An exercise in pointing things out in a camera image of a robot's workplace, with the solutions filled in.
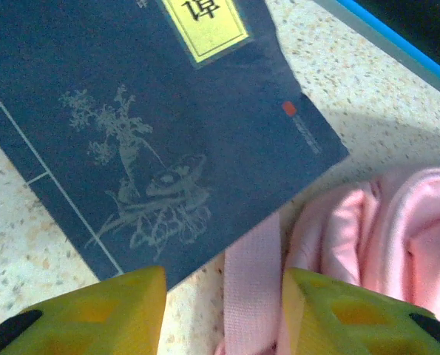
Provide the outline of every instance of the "dark blue book cover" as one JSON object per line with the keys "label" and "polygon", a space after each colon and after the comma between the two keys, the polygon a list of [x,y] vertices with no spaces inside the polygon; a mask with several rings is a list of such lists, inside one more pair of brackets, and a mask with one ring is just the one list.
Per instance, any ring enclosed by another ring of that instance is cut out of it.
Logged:
{"label": "dark blue book cover", "polygon": [[347,155],[259,0],[1,0],[0,146],[101,280],[169,287]]}

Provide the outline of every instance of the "pink strap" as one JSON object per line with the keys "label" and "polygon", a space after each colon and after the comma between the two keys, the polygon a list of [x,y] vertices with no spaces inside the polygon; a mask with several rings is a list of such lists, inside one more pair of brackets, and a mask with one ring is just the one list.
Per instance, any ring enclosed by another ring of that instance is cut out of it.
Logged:
{"label": "pink strap", "polygon": [[274,213],[226,252],[225,342],[217,355],[273,354],[280,283],[280,217]]}
{"label": "pink strap", "polygon": [[[311,201],[291,235],[285,267],[292,266],[412,302],[440,319],[440,169],[396,169]],[[290,354],[281,274],[275,213],[226,251],[218,355]]]}

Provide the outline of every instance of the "pink fabric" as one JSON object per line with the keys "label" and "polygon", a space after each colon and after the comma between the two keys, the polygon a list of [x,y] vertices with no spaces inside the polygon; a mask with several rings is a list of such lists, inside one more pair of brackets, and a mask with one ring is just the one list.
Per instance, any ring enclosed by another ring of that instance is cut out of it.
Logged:
{"label": "pink fabric", "polygon": [[[226,251],[218,355],[290,354],[280,261],[277,213]],[[414,303],[440,320],[440,168],[396,169],[310,202],[294,227],[285,267]]]}

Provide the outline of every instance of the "speckled floor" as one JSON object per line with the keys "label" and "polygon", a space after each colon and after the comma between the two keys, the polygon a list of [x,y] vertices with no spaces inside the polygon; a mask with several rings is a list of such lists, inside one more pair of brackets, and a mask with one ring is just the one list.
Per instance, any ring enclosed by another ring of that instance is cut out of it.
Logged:
{"label": "speckled floor", "polygon": [[[284,230],[323,189],[400,163],[440,164],[439,92],[314,2],[267,2],[297,80],[351,152],[283,209]],[[219,256],[169,294],[159,355],[212,353],[222,267]],[[96,281],[0,150],[0,322]]]}

